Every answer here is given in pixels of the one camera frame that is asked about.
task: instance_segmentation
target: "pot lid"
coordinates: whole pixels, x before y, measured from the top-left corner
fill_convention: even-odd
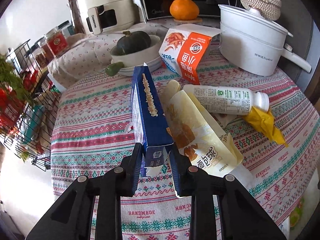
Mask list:
[[[260,14],[260,10],[256,9],[256,8],[250,8],[249,11],[247,11],[246,9],[242,9],[239,7],[235,7],[235,6],[230,6],[230,5],[222,5],[219,4],[219,7],[221,10],[224,11],[228,11],[230,13],[234,13],[237,14],[239,16],[245,17],[247,19],[253,20],[257,23],[266,25],[274,30],[277,30],[285,35],[289,35],[291,37],[293,37],[293,35],[291,33],[288,32],[288,30],[284,27],[282,27],[281,25],[279,25],[276,22],[273,21],[269,21],[267,19],[265,19],[261,14]]]

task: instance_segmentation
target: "orange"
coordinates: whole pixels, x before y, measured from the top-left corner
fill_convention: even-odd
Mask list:
[[[176,20],[190,21],[199,15],[199,7],[192,0],[174,0],[170,13]]]

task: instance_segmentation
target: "pot handle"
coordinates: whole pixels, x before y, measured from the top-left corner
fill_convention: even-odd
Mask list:
[[[292,47],[290,45],[288,44],[284,45],[281,56],[287,58],[288,60],[297,64],[303,70],[310,73],[311,65],[308,62],[306,62],[302,57],[299,57],[297,54],[294,54],[292,52]]]

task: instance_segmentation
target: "green pumpkin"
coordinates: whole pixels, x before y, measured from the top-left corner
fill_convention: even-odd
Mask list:
[[[128,55],[147,49],[151,46],[150,36],[143,31],[137,31],[133,33],[126,31],[123,32],[123,34],[125,36],[119,39],[116,45],[118,54]]]

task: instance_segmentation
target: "pumpkin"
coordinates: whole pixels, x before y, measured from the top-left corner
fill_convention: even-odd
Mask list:
[[[170,6],[170,14],[176,20],[190,21],[199,15],[199,7],[192,0],[174,0]]]
[[[123,34],[125,36],[119,39],[116,45],[119,54],[117,56],[135,53],[151,46],[150,36],[143,31],[133,33],[126,31]]]

